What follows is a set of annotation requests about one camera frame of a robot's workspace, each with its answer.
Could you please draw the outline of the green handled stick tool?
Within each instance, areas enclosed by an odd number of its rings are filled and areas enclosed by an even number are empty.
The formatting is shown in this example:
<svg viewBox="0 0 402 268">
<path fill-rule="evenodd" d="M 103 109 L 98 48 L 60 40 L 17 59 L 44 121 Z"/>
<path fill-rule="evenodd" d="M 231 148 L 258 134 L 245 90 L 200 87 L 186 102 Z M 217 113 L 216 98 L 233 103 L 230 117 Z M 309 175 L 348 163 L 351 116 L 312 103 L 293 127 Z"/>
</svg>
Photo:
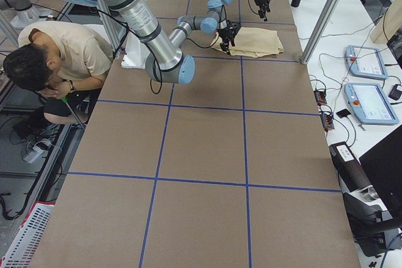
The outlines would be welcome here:
<svg viewBox="0 0 402 268">
<path fill-rule="evenodd" d="M 79 126 L 85 130 L 85 124 L 80 120 L 79 116 L 75 113 L 75 111 L 72 109 L 72 107 L 70 106 L 68 99 L 66 97 L 62 97 L 61 101 L 68 107 L 69 111 L 71 112 L 71 114 L 73 115 L 73 117 L 75 118 L 75 120 L 77 121 L 77 123 L 79 124 Z"/>
</svg>

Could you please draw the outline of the black brown cylinder device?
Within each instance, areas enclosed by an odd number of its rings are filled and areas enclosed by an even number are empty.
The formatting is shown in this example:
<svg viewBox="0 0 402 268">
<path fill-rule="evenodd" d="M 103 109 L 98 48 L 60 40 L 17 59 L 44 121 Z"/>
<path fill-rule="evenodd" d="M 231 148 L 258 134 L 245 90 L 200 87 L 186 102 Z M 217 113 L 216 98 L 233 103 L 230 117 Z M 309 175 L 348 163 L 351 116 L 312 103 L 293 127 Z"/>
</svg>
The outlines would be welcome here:
<svg viewBox="0 0 402 268">
<path fill-rule="evenodd" d="M 346 142 L 329 146 L 333 165 L 350 192 L 372 186 L 355 154 Z"/>
</svg>

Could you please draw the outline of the blue teach pendant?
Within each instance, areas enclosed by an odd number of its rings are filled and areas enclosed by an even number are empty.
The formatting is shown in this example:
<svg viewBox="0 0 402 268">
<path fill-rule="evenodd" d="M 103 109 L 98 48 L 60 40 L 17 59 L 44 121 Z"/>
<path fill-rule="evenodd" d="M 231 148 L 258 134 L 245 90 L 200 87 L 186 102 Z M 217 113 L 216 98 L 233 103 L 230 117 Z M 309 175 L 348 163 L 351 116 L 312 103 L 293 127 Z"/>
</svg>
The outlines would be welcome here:
<svg viewBox="0 0 402 268">
<path fill-rule="evenodd" d="M 381 50 L 373 47 L 348 45 L 345 49 L 345 61 L 355 77 L 386 80 L 386 71 Z"/>
<path fill-rule="evenodd" d="M 377 83 L 346 83 L 344 93 L 361 124 L 391 126 L 399 123 L 387 96 Z"/>
</svg>

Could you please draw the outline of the black monitor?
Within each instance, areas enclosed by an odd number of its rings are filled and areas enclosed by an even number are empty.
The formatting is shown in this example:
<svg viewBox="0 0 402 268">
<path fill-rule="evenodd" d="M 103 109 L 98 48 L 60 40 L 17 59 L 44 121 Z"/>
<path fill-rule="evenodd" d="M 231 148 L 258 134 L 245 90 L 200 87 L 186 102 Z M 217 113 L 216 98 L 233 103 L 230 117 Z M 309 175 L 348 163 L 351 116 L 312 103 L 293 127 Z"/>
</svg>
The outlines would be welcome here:
<svg viewBox="0 0 402 268">
<path fill-rule="evenodd" d="M 401 127 L 363 154 L 359 161 L 393 217 L 401 216 Z"/>
</svg>

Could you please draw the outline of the upper blue teach pendant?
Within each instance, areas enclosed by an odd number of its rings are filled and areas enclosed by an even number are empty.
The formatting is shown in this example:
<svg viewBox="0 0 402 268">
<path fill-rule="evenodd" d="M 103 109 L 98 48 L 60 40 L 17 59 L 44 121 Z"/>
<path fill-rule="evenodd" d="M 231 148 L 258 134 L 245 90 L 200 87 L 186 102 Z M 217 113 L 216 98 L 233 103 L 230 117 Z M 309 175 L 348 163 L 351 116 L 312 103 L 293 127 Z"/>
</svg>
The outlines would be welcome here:
<svg viewBox="0 0 402 268">
<path fill-rule="evenodd" d="M 345 61 L 355 77 L 386 80 L 386 71 L 381 50 L 373 47 L 348 45 L 345 49 Z"/>
</svg>

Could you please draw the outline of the beige long-sleeve printed shirt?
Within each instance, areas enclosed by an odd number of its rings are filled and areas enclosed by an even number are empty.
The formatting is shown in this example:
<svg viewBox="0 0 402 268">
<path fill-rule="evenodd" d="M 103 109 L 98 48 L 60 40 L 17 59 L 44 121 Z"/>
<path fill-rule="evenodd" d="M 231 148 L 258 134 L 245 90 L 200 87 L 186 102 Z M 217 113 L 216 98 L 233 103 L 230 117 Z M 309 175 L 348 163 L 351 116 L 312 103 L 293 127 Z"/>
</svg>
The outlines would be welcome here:
<svg viewBox="0 0 402 268">
<path fill-rule="evenodd" d="M 259 58 L 284 52 L 277 31 L 262 28 L 242 27 L 229 46 L 230 56 Z"/>
</svg>

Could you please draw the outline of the white plastic basket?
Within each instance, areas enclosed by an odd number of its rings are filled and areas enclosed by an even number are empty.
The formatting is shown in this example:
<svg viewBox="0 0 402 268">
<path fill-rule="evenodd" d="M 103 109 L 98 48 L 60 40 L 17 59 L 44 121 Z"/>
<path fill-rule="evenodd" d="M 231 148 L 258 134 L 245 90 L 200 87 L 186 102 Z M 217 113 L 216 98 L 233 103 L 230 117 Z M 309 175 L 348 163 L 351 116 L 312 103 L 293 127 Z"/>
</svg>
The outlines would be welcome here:
<svg viewBox="0 0 402 268">
<path fill-rule="evenodd" d="M 1 267 L 28 267 L 48 225 L 55 204 L 37 201 L 23 220 Z"/>
</svg>

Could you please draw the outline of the lower blue teach pendant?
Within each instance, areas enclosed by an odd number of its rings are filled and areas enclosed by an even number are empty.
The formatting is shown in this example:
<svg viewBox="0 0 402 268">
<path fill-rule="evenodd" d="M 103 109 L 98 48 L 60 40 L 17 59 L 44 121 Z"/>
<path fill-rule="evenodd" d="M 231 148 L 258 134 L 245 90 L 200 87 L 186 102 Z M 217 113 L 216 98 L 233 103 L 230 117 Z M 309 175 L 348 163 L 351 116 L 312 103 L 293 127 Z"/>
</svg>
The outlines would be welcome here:
<svg viewBox="0 0 402 268">
<path fill-rule="evenodd" d="M 346 83 L 344 93 L 361 124 L 391 126 L 399 123 L 387 96 L 377 83 Z"/>
</svg>

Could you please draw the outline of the seated person beige shirt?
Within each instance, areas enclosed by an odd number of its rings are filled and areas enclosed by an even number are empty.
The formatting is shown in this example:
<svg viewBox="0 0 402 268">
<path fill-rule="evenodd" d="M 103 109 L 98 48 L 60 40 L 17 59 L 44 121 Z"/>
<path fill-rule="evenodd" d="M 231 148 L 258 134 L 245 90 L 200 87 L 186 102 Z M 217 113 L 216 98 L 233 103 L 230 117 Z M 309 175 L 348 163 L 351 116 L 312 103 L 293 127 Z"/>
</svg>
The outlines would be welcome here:
<svg viewBox="0 0 402 268">
<path fill-rule="evenodd" d="M 5 57 L 4 71 L 19 88 L 46 99 L 45 119 L 77 123 L 61 101 L 66 97 L 80 120 L 88 122 L 113 63 L 110 43 L 86 25 L 39 21 L 20 32 L 18 45 Z"/>
</svg>

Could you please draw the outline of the white power strip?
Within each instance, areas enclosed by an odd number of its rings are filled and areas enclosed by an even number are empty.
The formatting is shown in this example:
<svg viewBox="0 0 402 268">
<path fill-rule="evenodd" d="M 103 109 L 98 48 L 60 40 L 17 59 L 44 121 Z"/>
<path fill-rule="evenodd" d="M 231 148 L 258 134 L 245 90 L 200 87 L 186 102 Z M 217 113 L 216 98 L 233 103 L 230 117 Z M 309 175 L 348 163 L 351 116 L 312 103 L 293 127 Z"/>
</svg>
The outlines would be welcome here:
<svg viewBox="0 0 402 268">
<path fill-rule="evenodd" d="M 23 161 L 28 164 L 34 163 L 45 151 L 49 150 L 50 144 L 49 141 L 40 141 L 36 143 L 32 149 L 23 156 Z"/>
</svg>

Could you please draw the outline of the aluminium frame post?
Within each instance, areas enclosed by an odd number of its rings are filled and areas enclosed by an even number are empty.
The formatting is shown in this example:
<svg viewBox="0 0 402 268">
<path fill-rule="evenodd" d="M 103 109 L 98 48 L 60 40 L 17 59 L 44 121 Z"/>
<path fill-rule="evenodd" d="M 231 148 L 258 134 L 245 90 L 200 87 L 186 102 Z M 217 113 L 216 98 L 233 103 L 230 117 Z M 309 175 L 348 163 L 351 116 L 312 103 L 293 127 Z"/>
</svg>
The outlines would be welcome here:
<svg viewBox="0 0 402 268">
<path fill-rule="evenodd" d="M 301 64 L 307 65 L 339 1 L 340 0 L 326 0 L 323 10 L 300 58 Z"/>
</svg>

